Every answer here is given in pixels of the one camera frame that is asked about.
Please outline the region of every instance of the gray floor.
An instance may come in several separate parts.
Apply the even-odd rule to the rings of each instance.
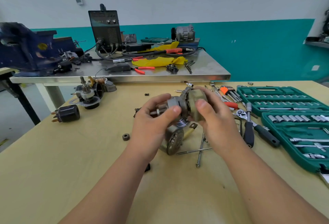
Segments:
[[[70,93],[74,92],[73,88],[73,86],[60,87],[65,101],[72,97]],[[22,90],[40,120],[43,120],[50,114],[50,111],[41,97],[36,85],[27,85],[27,87]],[[8,139],[5,144],[0,146],[0,152],[33,127],[33,122],[18,99],[14,98],[7,91],[0,92],[0,142],[4,139]]]

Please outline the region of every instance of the yellow cloth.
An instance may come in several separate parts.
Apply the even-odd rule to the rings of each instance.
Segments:
[[[184,57],[178,57],[178,58],[164,58],[164,57],[158,57],[156,59],[142,59],[138,61],[132,61],[134,65],[137,65],[139,67],[145,67],[145,66],[151,66],[151,67],[161,67],[166,66],[169,64],[184,64],[187,59]]]
[[[164,51],[164,50],[168,50],[168,49],[175,49],[175,48],[177,48],[178,44],[179,44],[179,42],[175,41],[175,42],[172,42],[171,44],[163,44],[158,47],[154,47],[152,49],[147,49],[146,51]]]

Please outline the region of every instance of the bench vise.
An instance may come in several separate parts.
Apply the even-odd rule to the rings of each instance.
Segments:
[[[49,76],[71,70],[72,64],[59,56],[75,51],[72,38],[54,39],[55,30],[33,32],[16,22],[0,23],[0,68],[18,69],[16,76]]]

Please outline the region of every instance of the ventilation grille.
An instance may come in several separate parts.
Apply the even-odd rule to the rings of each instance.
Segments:
[[[112,44],[118,43],[117,31],[115,28],[107,28],[107,36]]]

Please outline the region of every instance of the stainless steel tabletop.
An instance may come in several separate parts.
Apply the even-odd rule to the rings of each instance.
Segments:
[[[98,58],[94,49],[89,51],[92,57]],[[82,63],[77,66],[73,64],[72,71],[57,73],[45,77],[11,77],[13,83],[75,83],[80,82],[80,76],[92,76],[97,73],[97,77],[107,77],[112,82],[173,82],[173,81],[209,81],[209,80],[229,80],[231,74],[219,63],[217,63],[207,52],[198,50],[194,55],[186,57],[189,61],[194,60],[191,66],[192,74],[188,72],[184,65],[177,65],[177,74],[171,74],[166,67],[156,67],[155,70],[145,69],[145,75],[134,70],[126,72],[108,72],[114,64],[109,61],[92,61]]]

